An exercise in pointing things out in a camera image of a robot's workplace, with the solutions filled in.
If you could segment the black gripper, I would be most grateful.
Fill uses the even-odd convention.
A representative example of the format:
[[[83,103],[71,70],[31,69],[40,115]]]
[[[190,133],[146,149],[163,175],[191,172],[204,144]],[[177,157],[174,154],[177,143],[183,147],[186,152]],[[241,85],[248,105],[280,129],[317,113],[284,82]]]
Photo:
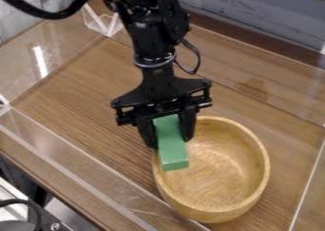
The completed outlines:
[[[158,138],[151,119],[178,114],[182,137],[187,142],[194,136],[197,113],[212,104],[213,82],[209,79],[178,77],[174,73],[174,57],[159,62],[137,55],[134,62],[142,73],[142,81],[111,102],[117,123],[138,125],[146,146],[157,149]]]

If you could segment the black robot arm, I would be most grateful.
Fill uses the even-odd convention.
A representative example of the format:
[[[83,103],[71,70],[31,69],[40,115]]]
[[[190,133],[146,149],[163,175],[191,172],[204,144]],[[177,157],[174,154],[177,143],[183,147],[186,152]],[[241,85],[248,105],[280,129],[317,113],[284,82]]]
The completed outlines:
[[[213,103],[209,79],[186,79],[174,74],[175,47],[197,47],[187,41],[189,14],[179,0],[106,0],[115,9],[134,46],[134,63],[142,81],[130,92],[111,102],[119,125],[138,128],[145,144],[157,148],[158,130],[154,120],[169,115],[179,117],[181,136],[194,136],[197,113]]]

